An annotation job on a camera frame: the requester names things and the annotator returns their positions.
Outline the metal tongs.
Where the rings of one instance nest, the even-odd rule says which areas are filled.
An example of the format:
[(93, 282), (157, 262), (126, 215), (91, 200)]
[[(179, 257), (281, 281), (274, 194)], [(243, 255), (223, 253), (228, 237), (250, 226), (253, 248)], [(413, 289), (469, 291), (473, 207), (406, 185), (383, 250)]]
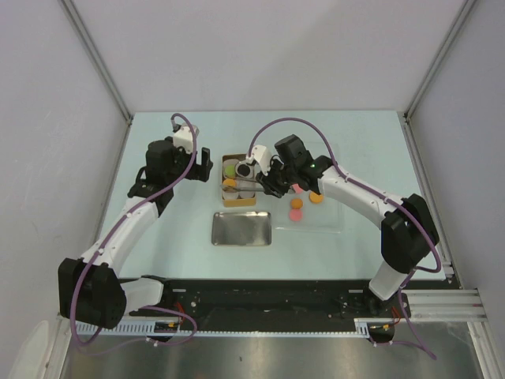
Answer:
[(252, 191), (254, 193), (264, 191), (264, 188), (256, 181), (245, 179), (245, 178), (235, 178), (237, 183), (237, 188), (239, 191)]

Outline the green sandwich cookie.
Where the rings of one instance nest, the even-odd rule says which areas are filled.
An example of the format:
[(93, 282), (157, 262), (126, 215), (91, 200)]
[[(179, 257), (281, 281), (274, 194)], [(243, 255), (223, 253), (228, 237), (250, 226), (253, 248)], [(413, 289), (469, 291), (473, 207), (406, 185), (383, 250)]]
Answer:
[(235, 171), (234, 165), (228, 165), (224, 168), (224, 176), (227, 178), (235, 178), (236, 177), (236, 171)]

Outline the black sandwich cookie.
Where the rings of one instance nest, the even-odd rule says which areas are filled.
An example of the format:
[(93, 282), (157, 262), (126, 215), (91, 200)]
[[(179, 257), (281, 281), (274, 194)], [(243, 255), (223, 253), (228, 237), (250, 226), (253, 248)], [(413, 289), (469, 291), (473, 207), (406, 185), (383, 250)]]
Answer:
[(253, 176), (253, 167), (248, 164), (238, 164), (236, 166), (236, 173), (243, 178), (251, 178)]

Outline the silver tin lid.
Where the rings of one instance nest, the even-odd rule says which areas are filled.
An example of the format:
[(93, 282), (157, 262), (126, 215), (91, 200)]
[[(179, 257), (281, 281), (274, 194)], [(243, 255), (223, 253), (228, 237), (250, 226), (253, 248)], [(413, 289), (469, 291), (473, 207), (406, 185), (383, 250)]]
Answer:
[(217, 212), (213, 215), (214, 246), (269, 246), (272, 240), (269, 212)]

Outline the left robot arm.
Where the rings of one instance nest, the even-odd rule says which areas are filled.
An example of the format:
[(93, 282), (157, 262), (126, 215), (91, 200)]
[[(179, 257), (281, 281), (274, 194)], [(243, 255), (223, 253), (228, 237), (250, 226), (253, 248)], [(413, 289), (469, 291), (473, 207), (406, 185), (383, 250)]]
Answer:
[(193, 148), (193, 141), (167, 137), (153, 141), (146, 164), (138, 171), (125, 205), (111, 229), (78, 259), (58, 267), (60, 314), (99, 328), (115, 328), (122, 317), (145, 306), (168, 314), (174, 296), (161, 280), (144, 276), (122, 283), (118, 278), (126, 258), (147, 229), (163, 214), (181, 180), (206, 182), (211, 151)]

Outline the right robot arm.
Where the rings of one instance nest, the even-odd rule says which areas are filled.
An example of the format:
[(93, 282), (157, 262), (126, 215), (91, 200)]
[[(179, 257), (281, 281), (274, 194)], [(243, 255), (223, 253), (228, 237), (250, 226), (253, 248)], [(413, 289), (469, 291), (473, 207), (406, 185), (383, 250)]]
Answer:
[(247, 163), (258, 165), (256, 180), (267, 195), (282, 197), (293, 185), (336, 200), (358, 212), (380, 230), (382, 262), (364, 290), (365, 310), (382, 317), (392, 299), (420, 270), (420, 262), (436, 252), (440, 241), (425, 199), (399, 197), (363, 183), (328, 156), (312, 157), (302, 140), (290, 135), (275, 144), (276, 153), (255, 145)]

